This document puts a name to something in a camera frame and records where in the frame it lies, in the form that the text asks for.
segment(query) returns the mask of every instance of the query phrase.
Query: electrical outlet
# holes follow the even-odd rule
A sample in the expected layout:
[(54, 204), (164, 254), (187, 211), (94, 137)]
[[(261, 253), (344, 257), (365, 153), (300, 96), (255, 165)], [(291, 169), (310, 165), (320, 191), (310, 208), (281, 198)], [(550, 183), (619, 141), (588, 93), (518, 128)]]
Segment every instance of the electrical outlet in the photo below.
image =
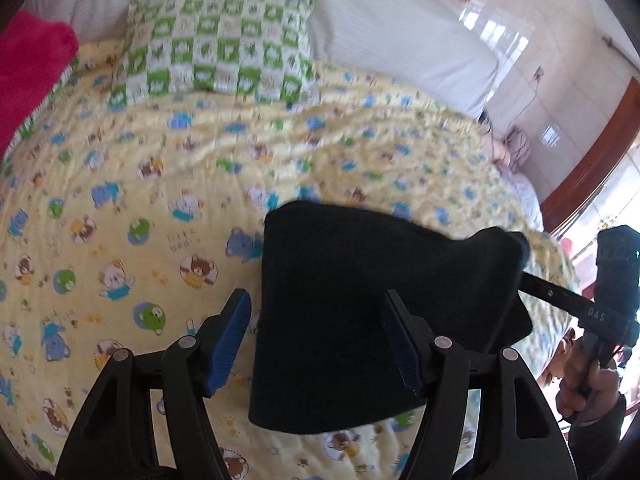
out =
[(545, 75), (545, 71), (542, 70), (541, 66), (539, 66), (538, 69), (536, 70), (536, 73), (533, 75), (533, 81), (540, 82), (543, 75)]

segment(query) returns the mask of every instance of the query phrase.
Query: screw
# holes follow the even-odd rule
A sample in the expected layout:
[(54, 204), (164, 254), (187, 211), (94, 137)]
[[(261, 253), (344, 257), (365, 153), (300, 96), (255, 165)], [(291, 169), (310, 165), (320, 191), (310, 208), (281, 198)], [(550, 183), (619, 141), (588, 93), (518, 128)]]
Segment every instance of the screw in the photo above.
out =
[(186, 335), (178, 339), (178, 346), (180, 348), (191, 348), (196, 345), (196, 338), (192, 335)]
[(517, 361), (520, 355), (513, 348), (505, 348), (502, 351), (502, 356), (507, 359), (507, 361)]
[(436, 339), (434, 339), (433, 342), (436, 343), (436, 346), (438, 348), (444, 348), (445, 350), (447, 348), (451, 348), (451, 346), (453, 345), (451, 339), (443, 335), (439, 335)]
[(120, 348), (113, 353), (113, 359), (115, 361), (124, 361), (127, 357), (129, 357), (129, 350), (126, 348)]

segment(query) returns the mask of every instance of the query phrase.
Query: bed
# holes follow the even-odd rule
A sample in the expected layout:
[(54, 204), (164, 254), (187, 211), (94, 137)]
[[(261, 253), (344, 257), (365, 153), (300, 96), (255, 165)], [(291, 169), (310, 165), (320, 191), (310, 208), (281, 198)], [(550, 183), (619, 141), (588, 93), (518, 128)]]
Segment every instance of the bed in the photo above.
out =
[[(476, 123), (428, 95), (321, 64), (323, 101), (309, 110), (193, 92), (114, 113), (104, 97), (118, 48), (81, 49), (71, 82), (3, 168), (0, 417), (38, 466), (54, 468), (115, 349), (165, 348), (242, 286), (254, 298), (252, 323), (229, 385), (207, 403), (233, 478), (401, 470), (420, 413), (346, 430), (359, 443), (348, 456), (332, 448), (332, 434), (280, 434), (246, 418), (261, 223), (290, 200), (382, 210), (453, 237), (493, 224), (521, 230), (533, 248), (528, 269), (573, 283), (563, 251), (529, 228), (482, 155)], [(206, 269), (202, 279), (194, 265)], [(569, 320), (524, 300), (535, 330), (517, 348), (540, 374)], [(162, 400), (153, 400), (159, 454), (170, 463)], [(478, 403), (472, 392), (460, 464), (472, 452)]]
[[(25, 8), (72, 23), (87, 42), (123, 32), (127, 1), (27, 0)], [(493, 225), (522, 231), (532, 247), (527, 270), (575, 286), (563, 250), (524, 217), (469, 118), (479, 115), (495, 59), (436, 2), (396, 1), (404, 15), (382, 0), (318, 0), (311, 36), (326, 61), (316, 67), (315, 107), (202, 91), (110, 107), (121, 41), (81, 48), (69, 83), (1, 168), (0, 424), (28, 462), (55, 469), (116, 349), (165, 348), (241, 286), (252, 321), (228, 385), (207, 402), (232, 478), (399, 475), (419, 410), (308, 436), (247, 419), (262, 224), (291, 200), (380, 210), (455, 238)], [(438, 41), (426, 42), (430, 35)], [(534, 331), (516, 348), (538, 376), (570, 320), (523, 301)], [(159, 457), (170, 465), (159, 392), (152, 401)], [(459, 466), (473, 453), (479, 401), (470, 392)], [(335, 448), (347, 440), (344, 452)]]

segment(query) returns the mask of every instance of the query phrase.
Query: pink blanket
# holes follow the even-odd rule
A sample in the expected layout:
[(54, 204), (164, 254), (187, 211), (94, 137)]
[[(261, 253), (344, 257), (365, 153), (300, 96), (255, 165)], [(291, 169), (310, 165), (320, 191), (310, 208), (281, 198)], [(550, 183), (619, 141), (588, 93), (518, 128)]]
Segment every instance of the pink blanket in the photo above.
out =
[(0, 153), (78, 52), (74, 30), (18, 12), (0, 36)]

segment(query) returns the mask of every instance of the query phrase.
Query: person's hand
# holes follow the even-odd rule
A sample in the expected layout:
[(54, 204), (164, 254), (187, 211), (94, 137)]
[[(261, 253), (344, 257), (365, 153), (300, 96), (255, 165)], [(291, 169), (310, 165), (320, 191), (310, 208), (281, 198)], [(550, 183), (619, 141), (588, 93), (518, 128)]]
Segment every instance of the person's hand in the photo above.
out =
[[(565, 418), (574, 412), (585, 409), (587, 400), (578, 393), (580, 380), (584, 375), (587, 361), (582, 350), (582, 341), (578, 340), (571, 356), (564, 364), (564, 378), (560, 383), (560, 392), (556, 396), (558, 413)], [(583, 422), (602, 418), (618, 402), (618, 372), (615, 364), (612, 368), (600, 368), (598, 362), (592, 363), (589, 370), (589, 386), (597, 392), (594, 402), (583, 415)]]

